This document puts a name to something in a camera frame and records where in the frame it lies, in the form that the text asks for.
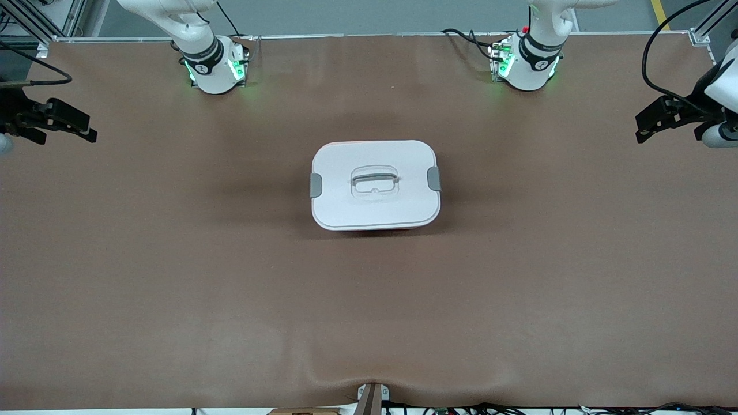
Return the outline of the white box lid grey latches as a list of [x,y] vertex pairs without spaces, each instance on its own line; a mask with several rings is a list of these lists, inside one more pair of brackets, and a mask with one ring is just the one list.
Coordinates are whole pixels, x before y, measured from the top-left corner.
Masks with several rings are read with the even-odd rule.
[[330,231],[425,226],[441,210],[436,154],[420,140],[325,144],[311,163],[310,200]]

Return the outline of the metal table clamp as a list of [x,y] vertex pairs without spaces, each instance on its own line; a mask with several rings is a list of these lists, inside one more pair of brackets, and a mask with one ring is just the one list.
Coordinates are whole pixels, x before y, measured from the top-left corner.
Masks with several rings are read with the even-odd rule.
[[365,383],[358,388],[358,399],[353,415],[386,415],[383,403],[390,400],[390,391],[385,384]]

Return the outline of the aluminium frame profile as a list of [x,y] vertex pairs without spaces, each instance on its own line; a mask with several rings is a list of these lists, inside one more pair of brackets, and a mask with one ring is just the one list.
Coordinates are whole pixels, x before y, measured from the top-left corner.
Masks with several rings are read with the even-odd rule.
[[91,0],[0,0],[0,40],[32,48],[42,58],[48,45],[80,33]]
[[712,62],[724,58],[738,46],[738,0],[718,0],[717,4],[688,30],[693,47],[706,48]]

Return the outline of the metal table edge rail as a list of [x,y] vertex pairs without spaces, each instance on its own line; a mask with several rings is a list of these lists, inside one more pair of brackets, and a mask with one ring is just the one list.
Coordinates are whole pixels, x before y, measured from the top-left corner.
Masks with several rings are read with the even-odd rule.
[[[569,40],[577,39],[578,37],[602,37],[602,36],[625,36],[629,37],[643,37],[648,39],[651,37],[651,32],[648,31],[574,31],[569,36]],[[688,31],[662,31],[658,35],[683,35],[687,37],[688,41],[693,47],[706,48],[714,61],[718,55],[718,47],[714,45],[711,38],[708,35],[701,37],[700,39],[696,36],[696,32],[693,29]],[[398,32],[398,33],[372,33],[366,35],[358,34],[346,34],[346,33],[319,33],[311,35],[237,35],[234,36],[235,40],[244,40],[245,42],[256,42],[257,40],[302,40],[302,39],[344,39],[348,37],[441,37],[445,36],[442,32]],[[148,37],[59,37],[53,35],[52,39],[48,42],[40,42],[39,56],[45,57],[46,51],[50,49],[52,43],[62,44],[147,44],[147,43],[161,43],[169,42],[171,39],[169,36],[148,36]]]

